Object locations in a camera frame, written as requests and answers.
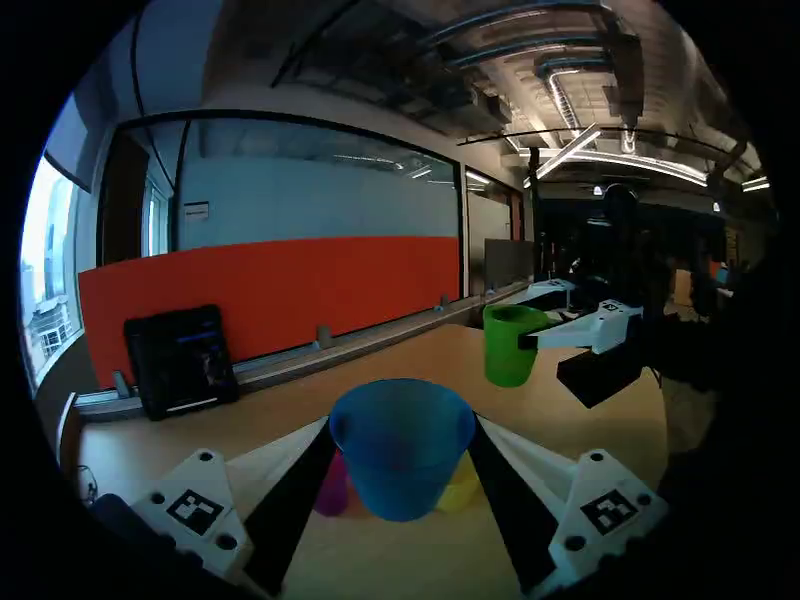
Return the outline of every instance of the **ceiling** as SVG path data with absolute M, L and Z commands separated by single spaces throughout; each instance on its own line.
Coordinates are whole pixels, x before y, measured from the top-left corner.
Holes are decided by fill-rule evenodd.
M 762 174 L 746 127 L 694 43 L 646 0 L 227 0 L 207 87 L 243 66 L 262 83 L 354 97 L 459 140 L 539 131 L 503 146 L 509 167 L 527 163 L 515 146 L 562 148 L 597 123 L 607 129 L 587 150 L 702 173 L 727 161 L 725 176 L 736 183 Z M 541 131 L 553 129 L 561 131 Z M 739 141 L 742 152 L 731 157 Z M 552 177 L 573 175 L 684 186 L 585 162 Z

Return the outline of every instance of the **black device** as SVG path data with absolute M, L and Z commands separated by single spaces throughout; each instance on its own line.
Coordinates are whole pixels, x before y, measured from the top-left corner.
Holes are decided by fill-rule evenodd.
M 218 307 L 129 319 L 125 341 L 139 396 L 151 419 L 238 399 Z
M 484 242 L 486 289 L 498 289 L 533 275 L 534 243 L 518 240 Z

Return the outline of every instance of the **orange stripe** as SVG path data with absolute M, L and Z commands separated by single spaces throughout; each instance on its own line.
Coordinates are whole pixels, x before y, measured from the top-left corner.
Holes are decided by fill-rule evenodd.
M 234 361 L 429 309 L 459 293 L 458 238 L 322 238 L 199 248 L 79 275 L 83 325 L 101 387 L 132 381 L 127 319 L 216 304 Z

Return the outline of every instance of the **sign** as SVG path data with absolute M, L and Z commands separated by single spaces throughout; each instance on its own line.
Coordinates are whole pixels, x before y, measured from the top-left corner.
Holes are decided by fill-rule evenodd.
M 208 202 L 187 202 L 183 205 L 183 218 L 187 221 L 208 219 Z

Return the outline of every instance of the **ceiling light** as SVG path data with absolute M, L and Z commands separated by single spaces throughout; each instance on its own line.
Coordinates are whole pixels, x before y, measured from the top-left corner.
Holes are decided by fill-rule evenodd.
M 539 155 L 542 157 L 556 156 L 559 152 L 561 151 L 556 148 L 539 148 Z M 612 154 L 610 152 L 598 152 L 596 150 L 581 150 L 579 152 L 575 152 L 572 156 L 568 157 L 567 160 L 602 162 L 623 165 L 627 167 L 635 167 L 638 169 L 662 173 L 664 175 L 670 175 L 672 177 L 677 177 L 678 179 L 688 181 L 689 183 L 706 187 L 706 174 L 702 171 L 698 171 L 693 167 L 681 163 L 661 160 L 658 158 L 650 158 L 648 156 Z
M 519 152 L 520 150 L 522 150 L 522 146 L 520 146 L 519 144 L 517 144 L 517 141 L 516 141 L 514 138 L 506 138 L 506 141 L 507 141 L 509 144 L 511 144 L 511 147 L 512 147 L 512 148 L 514 148 L 514 150 L 516 150 L 517 152 Z
M 429 167 L 423 167 L 421 171 L 417 171 L 416 173 L 411 175 L 411 179 L 416 179 L 417 177 L 422 177 L 423 175 L 427 175 L 431 171 L 433 171 L 433 169 L 431 169 Z
M 491 181 L 486 179 L 486 177 L 481 177 L 480 175 L 478 175 L 477 173 L 473 173 L 472 171 L 467 171 L 467 177 L 469 177 L 470 179 L 474 179 L 475 181 L 479 181 L 484 185 L 489 185 L 491 183 Z
M 567 144 L 561 150 L 559 150 L 558 154 L 556 154 L 553 158 L 544 163 L 541 167 L 536 169 L 536 179 L 542 179 L 543 177 L 545 177 L 548 173 L 550 173 L 553 169 L 558 167 L 558 165 L 563 163 L 570 156 L 574 155 L 581 148 L 583 148 L 587 144 L 592 143 L 595 139 L 600 137 L 600 134 L 602 133 L 603 132 L 600 131 L 600 128 L 597 126 L 597 123 L 592 123 L 589 127 L 584 129 L 580 134 L 575 136 L 574 140 L 572 140 L 569 144 Z
M 763 190 L 763 189 L 766 189 L 766 188 L 769 187 L 769 181 L 765 181 L 763 183 L 759 183 L 758 185 L 751 185 L 751 186 L 745 187 L 748 183 L 751 183 L 751 182 L 747 181 L 747 182 L 742 184 L 742 191 L 743 192 L 755 192 L 756 190 Z
M 401 165 L 398 162 L 389 160 L 388 158 L 380 158 L 378 156 L 353 156 L 352 154 L 334 154 L 333 157 L 344 158 L 347 160 L 361 160 L 365 162 L 377 162 L 381 164 L 394 165 L 394 168 L 397 169 L 398 171 L 403 168 L 403 165 Z

